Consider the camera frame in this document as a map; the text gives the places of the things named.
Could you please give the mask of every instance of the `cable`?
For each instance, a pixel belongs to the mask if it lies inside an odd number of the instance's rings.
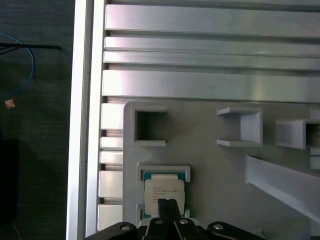
[[[19,44],[24,44],[23,42],[21,42],[20,40],[16,39],[15,37],[13,36],[10,36],[10,35],[7,35],[3,32],[0,32],[0,35],[4,36],[4,37],[7,37],[9,39],[12,39],[14,41],[16,41],[17,43]],[[15,95],[16,93],[22,91],[23,89],[26,88],[26,86],[30,83],[31,79],[34,77],[35,75],[35,71],[36,71],[36,59],[35,59],[35,56],[33,54],[33,52],[31,51],[30,48],[26,48],[26,50],[29,52],[30,56],[31,56],[31,60],[32,60],[32,70],[31,70],[31,73],[30,73],[30,76],[29,76],[29,79],[27,81],[25,81],[24,84],[22,84],[20,87],[18,87],[17,89],[13,90],[12,92],[9,92],[8,94],[6,94],[4,97],[1,97],[0,98],[0,101],[7,101],[9,100],[13,95]]]

